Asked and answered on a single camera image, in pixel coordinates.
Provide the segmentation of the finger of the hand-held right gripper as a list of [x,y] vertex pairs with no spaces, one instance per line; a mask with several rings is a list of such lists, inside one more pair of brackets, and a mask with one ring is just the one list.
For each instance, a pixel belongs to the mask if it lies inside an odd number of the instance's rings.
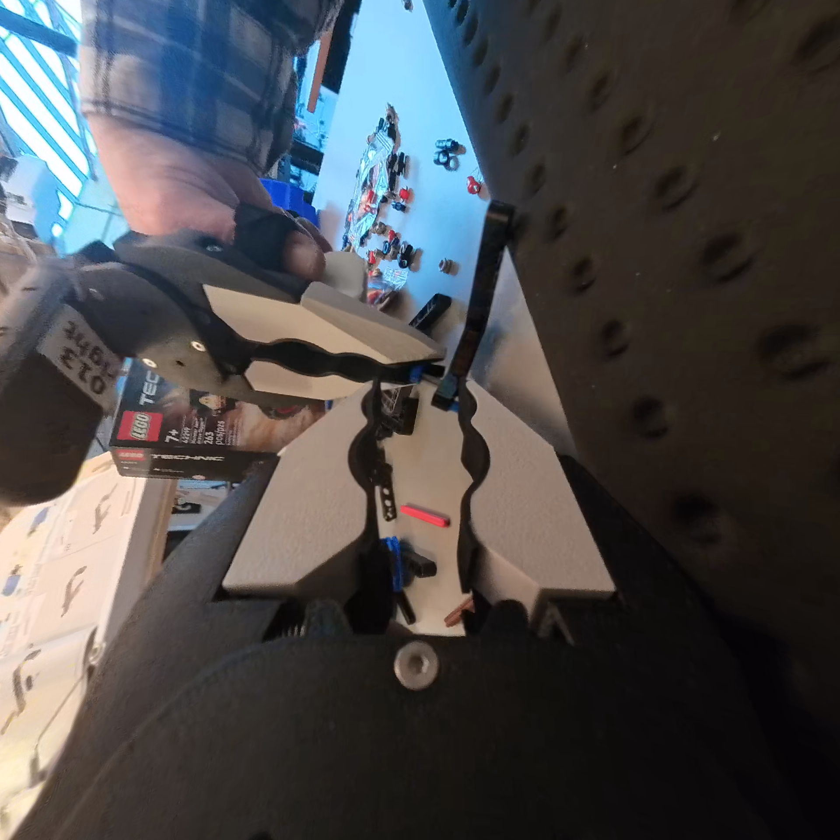
[[356,354],[381,364],[437,362],[446,356],[444,345],[321,282],[304,284],[298,299],[294,290],[259,280],[203,284],[213,314],[257,345],[255,361],[268,360],[268,347],[279,342],[303,343],[330,355]]
[[255,392],[328,401],[350,396],[374,380],[411,384],[420,367],[419,360],[387,364],[370,358],[316,358],[314,372],[308,372],[256,359],[245,367],[245,379]]

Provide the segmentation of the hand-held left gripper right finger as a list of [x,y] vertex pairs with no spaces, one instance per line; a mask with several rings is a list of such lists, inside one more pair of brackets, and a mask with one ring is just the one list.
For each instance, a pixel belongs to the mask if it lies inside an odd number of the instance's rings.
[[556,600],[610,599],[616,585],[560,457],[472,380],[461,382],[462,498],[456,550],[465,593],[517,602],[537,628]]

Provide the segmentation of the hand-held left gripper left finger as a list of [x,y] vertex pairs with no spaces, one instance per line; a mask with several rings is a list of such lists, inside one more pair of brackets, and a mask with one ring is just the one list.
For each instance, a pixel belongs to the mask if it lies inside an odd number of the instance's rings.
[[266,635],[384,635],[395,612],[375,498],[381,387],[362,385],[286,446],[223,586],[276,597]]

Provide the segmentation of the clear bag of mixed parts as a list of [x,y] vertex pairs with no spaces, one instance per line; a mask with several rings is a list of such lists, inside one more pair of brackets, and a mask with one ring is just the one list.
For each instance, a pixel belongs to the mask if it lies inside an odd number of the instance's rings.
[[411,196],[403,182],[410,158],[401,146],[399,118],[391,103],[368,134],[355,174],[341,249],[362,258],[365,299],[378,310],[396,302],[408,281],[417,250],[391,224],[404,214]]

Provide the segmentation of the black bent long beam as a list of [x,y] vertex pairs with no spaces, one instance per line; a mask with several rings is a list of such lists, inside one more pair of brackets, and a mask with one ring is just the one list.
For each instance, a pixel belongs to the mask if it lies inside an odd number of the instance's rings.
[[464,328],[450,365],[432,397],[432,405],[441,411],[448,412],[459,399],[487,330],[501,262],[511,241],[515,220],[515,206],[496,199],[490,201],[479,242]]

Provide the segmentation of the person's right forearm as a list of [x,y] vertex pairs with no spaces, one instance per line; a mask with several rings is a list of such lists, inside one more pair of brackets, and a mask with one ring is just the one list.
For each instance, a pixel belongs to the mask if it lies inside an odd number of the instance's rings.
[[80,3],[80,107],[263,175],[291,145],[296,59],[341,1]]

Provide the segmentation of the person's right hand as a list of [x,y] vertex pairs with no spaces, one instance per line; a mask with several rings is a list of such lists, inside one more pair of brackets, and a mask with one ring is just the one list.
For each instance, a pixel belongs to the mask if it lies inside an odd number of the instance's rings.
[[107,115],[92,114],[87,121],[132,231],[163,236],[189,228],[231,244],[240,204],[286,215],[246,164]]

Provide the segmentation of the black toy set box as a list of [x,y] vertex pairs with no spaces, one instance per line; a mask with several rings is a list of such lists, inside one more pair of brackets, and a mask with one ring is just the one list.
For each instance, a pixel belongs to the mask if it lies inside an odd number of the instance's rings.
[[122,476],[239,483],[322,418],[322,403],[263,409],[169,383],[132,360],[112,425]]

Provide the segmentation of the blue plastic bin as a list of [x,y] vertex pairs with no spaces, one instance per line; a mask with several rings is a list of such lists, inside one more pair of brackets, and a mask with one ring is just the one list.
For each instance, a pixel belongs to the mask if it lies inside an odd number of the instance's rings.
[[319,211],[312,205],[308,193],[300,187],[270,178],[262,178],[260,182],[274,207],[304,217],[316,227],[320,226]]

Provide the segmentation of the scattered red grey connectors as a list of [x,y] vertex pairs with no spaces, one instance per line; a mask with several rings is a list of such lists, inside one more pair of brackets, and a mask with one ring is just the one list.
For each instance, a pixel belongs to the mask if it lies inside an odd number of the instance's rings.
[[[437,140],[434,147],[433,164],[446,171],[456,172],[461,157],[466,153],[466,147],[455,139]],[[392,261],[399,270],[415,270],[418,257],[422,249],[415,247],[394,227],[382,220],[381,216],[389,208],[396,214],[407,214],[411,208],[414,191],[404,186],[403,180],[408,176],[411,168],[411,157],[402,150],[391,152],[381,167],[381,174],[385,176],[385,189],[381,194],[373,191],[373,174],[369,178],[369,189],[361,200],[360,209],[373,218],[370,226],[363,232],[360,245],[367,246],[371,237],[378,238],[379,244],[369,248],[366,252],[366,262],[369,267],[369,277],[380,277],[383,269],[379,266],[382,261]],[[482,193],[484,183],[476,174],[467,178],[467,188],[470,195]]]

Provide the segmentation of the skylight window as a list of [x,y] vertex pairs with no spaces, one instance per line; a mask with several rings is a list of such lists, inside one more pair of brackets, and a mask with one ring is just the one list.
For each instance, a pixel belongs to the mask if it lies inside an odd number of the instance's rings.
[[20,150],[45,162],[57,179],[64,222],[83,187],[97,178],[96,146],[81,115],[79,68],[78,58],[2,24],[2,116]]

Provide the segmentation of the instruction booklet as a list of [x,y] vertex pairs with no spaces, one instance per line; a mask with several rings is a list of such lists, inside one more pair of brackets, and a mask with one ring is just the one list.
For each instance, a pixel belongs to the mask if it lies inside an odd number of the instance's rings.
[[2,531],[2,805],[63,750],[93,670],[161,567],[175,489],[101,455]]

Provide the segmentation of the black dimpled pad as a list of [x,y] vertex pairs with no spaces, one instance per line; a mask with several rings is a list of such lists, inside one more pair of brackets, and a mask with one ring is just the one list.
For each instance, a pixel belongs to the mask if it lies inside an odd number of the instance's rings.
[[839,4],[426,2],[580,461],[838,838]]

